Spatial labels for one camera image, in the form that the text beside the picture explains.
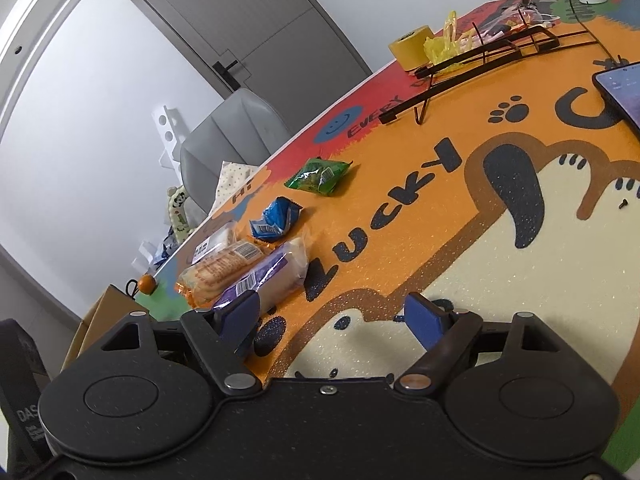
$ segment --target door handle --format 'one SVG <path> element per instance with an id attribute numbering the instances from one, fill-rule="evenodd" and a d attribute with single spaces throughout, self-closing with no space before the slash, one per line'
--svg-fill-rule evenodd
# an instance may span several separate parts
<path id="1" fill-rule="evenodd" d="M 226 84 L 228 84 L 231 89 L 235 92 L 241 87 L 241 84 L 229 73 L 229 69 L 238 64 L 238 60 L 234 60 L 230 65 L 224 66 L 219 61 L 215 62 L 212 66 L 213 70 L 215 70 L 218 75 L 224 80 Z"/>

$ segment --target phone screen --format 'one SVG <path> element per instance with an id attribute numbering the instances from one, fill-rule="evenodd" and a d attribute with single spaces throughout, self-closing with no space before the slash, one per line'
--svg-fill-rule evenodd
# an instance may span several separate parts
<path id="1" fill-rule="evenodd" d="M 609 70 L 596 78 L 632 121 L 640 126 L 640 64 Z"/>

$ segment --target barcode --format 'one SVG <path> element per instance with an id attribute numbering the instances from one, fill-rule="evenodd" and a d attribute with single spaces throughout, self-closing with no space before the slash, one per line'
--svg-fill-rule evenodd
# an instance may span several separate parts
<path id="1" fill-rule="evenodd" d="M 320 174 L 320 186 L 331 180 L 333 177 L 334 170 L 332 170 L 331 168 L 324 168 L 324 170 L 322 170 L 322 173 Z"/>
<path id="2" fill-rule="evenodd" d="M 199 246 L 196 247 L 196 251 L 193 253 L 193 259 L 195 260 L 198 256 L 204 253 L 209 247 L 209 239 L 203 241 Z"/>
<path id="3" fill-rule="evenodd" d="M 242 256 L 245 260 L 253 260 L 258 254 L 260 254 L 260 249 L 258 249 L 255 245 L 245 242 L 239 247 L 234 249 L 234 252 L 238 256 Z"/>
<path id="4" fill-rule="evenodd" d="M 249 274 L 244 280 L 240 280 L 236 284 L 236 296 L 240 296 L 244 291 L 251 290 L 255 286 L 254 273 Z"/>
<path id="5" fill-rule="evenodd" d="M 270 234 L 274 234 L 274 235 L 279 235 L 280 234 L 280 230 L 277 227 L 272 227 L 270 225 L 264 225 L 264 224 L 254 224 L 254 227 L 260 231 L 261 233 L 270 233 Z"/>

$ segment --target snack wrapper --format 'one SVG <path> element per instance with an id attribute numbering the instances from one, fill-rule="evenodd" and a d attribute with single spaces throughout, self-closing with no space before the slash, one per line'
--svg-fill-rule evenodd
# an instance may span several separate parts
<path id="1" fill-rule="evenodd" d="M 285 196 L 279 196 L 262 212 L 259 220 L 249 220 L 254 238 L 266 242 L 278 240 L 298 221 L 301 206 Z"/>
<path id="2" fill-rule="evenodd" d="M 175 284 L 192 308 L 206 307 L 264 256 L 257 244 L 240 240 L 185 269 Z"/>
<path id="3" fill-rule="evenodd" d="M 302 169 L 287 180 L 284 185 L 290 189 L 327 196 L 332 193 L 335 185 L 338 184 L 351 164 L 353 161 L 340 162 L 339 160 L 310 158 Z"/>
<path id="4" fill-rule="evenodd" d="M 199 244 L 193 252 L 191 264 L 197 264 L 203 258 L 226 249 L 236 242 L 236 222 L 227 222 L 209 238 Z"/>
<path id="5" fill-rule="evenodd" d="M 294 238 L 225 290 L 213 308 L 223 308 L 243 292 L 254 290 L 260 296 L 260 314 L 264 314 L 303 285 L 307 266 L 304 241 Z"/>

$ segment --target gray chair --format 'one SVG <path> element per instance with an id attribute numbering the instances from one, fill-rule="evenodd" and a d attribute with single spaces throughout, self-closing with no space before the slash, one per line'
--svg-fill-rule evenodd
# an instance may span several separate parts
<path id="1" fill-rule="evenodd" d="M 241 88 L 183 142 L 180 172 L 184 187 L 195 203 L 209 212 L 224 160 L 260 166 L 290 138 L 278 113 L 256 94 Z"/>

